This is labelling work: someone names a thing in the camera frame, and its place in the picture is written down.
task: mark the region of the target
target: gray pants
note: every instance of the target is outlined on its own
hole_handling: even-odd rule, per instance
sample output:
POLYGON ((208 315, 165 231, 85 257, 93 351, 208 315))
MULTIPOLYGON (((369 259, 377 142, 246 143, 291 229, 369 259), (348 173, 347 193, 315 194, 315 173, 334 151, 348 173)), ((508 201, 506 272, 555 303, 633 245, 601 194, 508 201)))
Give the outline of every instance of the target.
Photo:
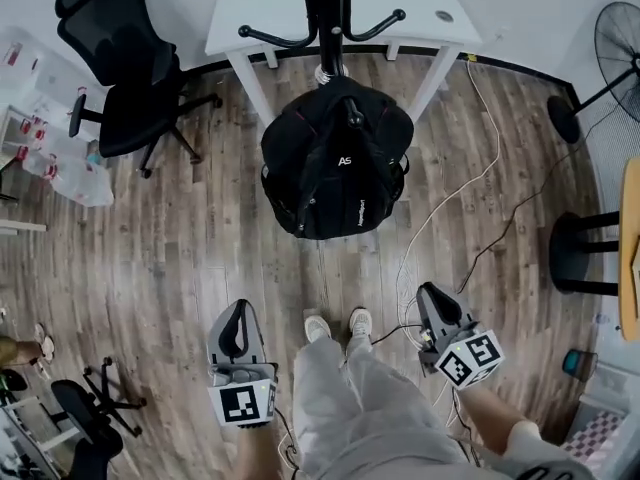
POLYGON ((341 368, 340 344, 327 337, 296 357, 293 428, 301 469, 311 477, 368 436, 425 427, 445 432, 420 390, 371 350, 368 337, 352 339, 341 368))

